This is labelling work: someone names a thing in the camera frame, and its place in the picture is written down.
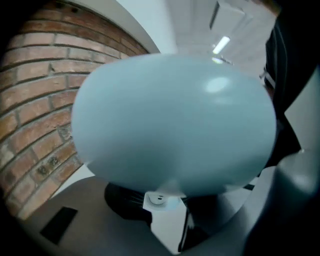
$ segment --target person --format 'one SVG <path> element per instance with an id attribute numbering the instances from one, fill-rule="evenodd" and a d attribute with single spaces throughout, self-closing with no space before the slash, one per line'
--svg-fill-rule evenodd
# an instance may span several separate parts
<path id="1" fill-rule="evenodd" d="M 317 66 L 318 39 L 310 39 L 316 29 L 316 8 L 299 1 L 252 0 L 263 5 L 276 21 L 265 44 L 264 86 L 272 98 L 277 135 L 272 155 L 265 167 L 276 166 L 284 157 L 301 149 L 286 110 L 307 84 Z"/>

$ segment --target light blue balloon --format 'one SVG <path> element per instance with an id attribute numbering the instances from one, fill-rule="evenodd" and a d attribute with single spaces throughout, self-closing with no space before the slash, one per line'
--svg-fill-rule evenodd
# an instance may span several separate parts
<path id="1" fill-rule="evenodd" d="M 228 64 L 164 54 L 97 68 L 78 91 L 71 125 L 94 174 L 177 196 L 246 185 L 264 168 L 276 135 L 259 80 Z"/>

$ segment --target brick wall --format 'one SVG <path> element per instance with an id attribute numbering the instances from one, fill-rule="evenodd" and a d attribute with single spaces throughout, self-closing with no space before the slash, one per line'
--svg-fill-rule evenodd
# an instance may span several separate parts
<path id="1" fill-rule="evenodd" d="M 86 76 L 146 53 L 79 6 L 53 1 L 25 22 L 0 69 L 0 185 L 12 215 L 27 218 L 82 165 L 70 121 Z"/>

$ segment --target ceiling light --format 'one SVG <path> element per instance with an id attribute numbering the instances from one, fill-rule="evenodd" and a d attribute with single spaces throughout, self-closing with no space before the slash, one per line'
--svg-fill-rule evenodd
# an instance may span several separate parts
<path id="1" fill-rule="evenodd" d="M 227 45 L 227 43 L 229 43 L 229 41 L 230 41 L 230 37 L 227 37 L 227 36 L 222 37 L 222 39 L 216 45 L 216 47 L 213 49 L 212 52 L 214 54 L 219 54 L 222 51 L 222 49 Z"/>
<path id="2" fill-rule="evenodd" d="M 219 59 L 219 58 L 212 58 L 212 60 L 213 60 L 215 63 L 218 63 L 218 64 L 224 63 L 224 61 L 223 61 L 222 59 Z"/>

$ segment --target white ceiling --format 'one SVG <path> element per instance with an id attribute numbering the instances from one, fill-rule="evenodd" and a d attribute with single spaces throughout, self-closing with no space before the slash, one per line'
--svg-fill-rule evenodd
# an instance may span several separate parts
<path id="1" fill-rule="evenodd" d="M 275 23 L 275 17 L 262 5 L 250 0 L 225 0 L 234 7 L 241 8 L 253 19 L 231 35 L 210 30 L 217 0 L 167 0 L 178 52 L 212 58 L 213 45 L 223 36 L 231 40 L 221 51 L 241 71 L 258 77 L 266 63 L 265 43 Z"/>

